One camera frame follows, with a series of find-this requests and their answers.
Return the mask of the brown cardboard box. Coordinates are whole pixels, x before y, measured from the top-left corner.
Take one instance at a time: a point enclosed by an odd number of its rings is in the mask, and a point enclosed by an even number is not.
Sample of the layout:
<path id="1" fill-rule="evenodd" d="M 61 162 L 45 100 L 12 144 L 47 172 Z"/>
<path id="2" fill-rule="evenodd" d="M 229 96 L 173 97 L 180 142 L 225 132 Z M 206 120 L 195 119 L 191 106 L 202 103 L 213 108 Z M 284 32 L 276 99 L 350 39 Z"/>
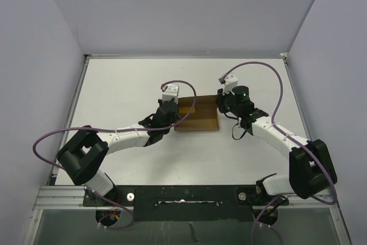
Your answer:
<path id="1" fill-rule="evenodd" d="M 196 97 L 196 104 L 189 116 L 174 127 L 175 131 L 198 132 L 219 131 L 216 95 Z"/>

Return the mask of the yellow rectangular block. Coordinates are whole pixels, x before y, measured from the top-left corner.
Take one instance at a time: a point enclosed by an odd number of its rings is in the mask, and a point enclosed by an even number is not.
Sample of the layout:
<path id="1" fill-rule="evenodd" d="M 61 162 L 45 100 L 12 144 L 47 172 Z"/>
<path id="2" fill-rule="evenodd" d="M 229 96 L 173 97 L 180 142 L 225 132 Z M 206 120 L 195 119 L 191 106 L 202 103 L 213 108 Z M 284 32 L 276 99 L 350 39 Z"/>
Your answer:
<path id="1" fill-rule="evenodd" d="M 195 114 L 196 108 L 190 108 L 190 107 L 180 107 L 179 108 L 179 114 Z"/>

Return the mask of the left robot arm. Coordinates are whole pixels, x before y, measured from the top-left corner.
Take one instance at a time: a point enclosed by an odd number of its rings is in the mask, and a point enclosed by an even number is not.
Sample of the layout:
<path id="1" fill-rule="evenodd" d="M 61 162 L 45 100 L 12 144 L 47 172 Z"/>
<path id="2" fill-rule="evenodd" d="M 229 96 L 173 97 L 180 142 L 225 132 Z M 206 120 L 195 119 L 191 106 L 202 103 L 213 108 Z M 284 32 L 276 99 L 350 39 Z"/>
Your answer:
<path id="1" fill-rule="evenodd" d="M 126 132 L 102 133 L 79 130 L 57 153 L 57 160 L 75 185 L 96 191 L 103 205 L 116 200 L 116 187 L 99 170 L 108 154 L 132 147 L 146 147 L 159 142 L 179 121 L 178 104 L 172 99 L 159 102 L 155 114 L 126 128 Z"/>

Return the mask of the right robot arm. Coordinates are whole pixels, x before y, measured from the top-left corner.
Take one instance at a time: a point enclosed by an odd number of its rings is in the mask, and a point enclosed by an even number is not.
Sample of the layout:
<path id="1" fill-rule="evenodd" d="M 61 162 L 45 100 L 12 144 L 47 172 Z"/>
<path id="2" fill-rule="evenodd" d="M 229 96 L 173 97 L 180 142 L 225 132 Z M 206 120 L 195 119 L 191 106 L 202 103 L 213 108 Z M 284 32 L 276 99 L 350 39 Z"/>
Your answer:
<path id="1" fill-rule="evenodd" d="M 235 86 L 225 92 L 217 91 L 216 104 L 220 113 L 231 113 L 237 127 L 246 134 L 262 139 L 276 149 L 288 161 L 288 173 L 273 173 L 256 182 L 255 197 L 268 204 L 276 195 L 296 194 L 302 199 L 337 183 L 337 175 L 324 141 L 311 141 L 295 135 L 272 121 L 263 110 L 255 107 L 246 86 Z"/>

